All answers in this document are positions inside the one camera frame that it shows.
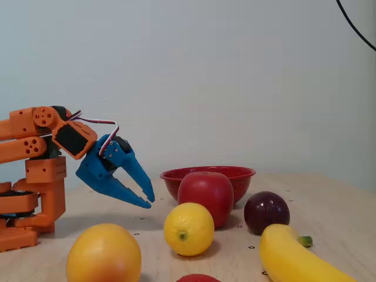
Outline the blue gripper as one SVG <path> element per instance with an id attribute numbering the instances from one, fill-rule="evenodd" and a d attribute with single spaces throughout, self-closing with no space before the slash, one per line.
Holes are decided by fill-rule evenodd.
<path id="1" fill-rule="evenodd" d="M 138 162 L 129 142 L 115 136 L 106 147 L 104 156 L 99 155 L 100 148 L 108 137 L 109 135 L 103 135 L 87 152 L 76 171 L 77 177 L 100 194 L 150 209 L 150 203 L 155 201 L 152 182 Z M 139 197 L 113 176 L 118 168 L 122 168 L 140 186 L 147 200 Z"/>

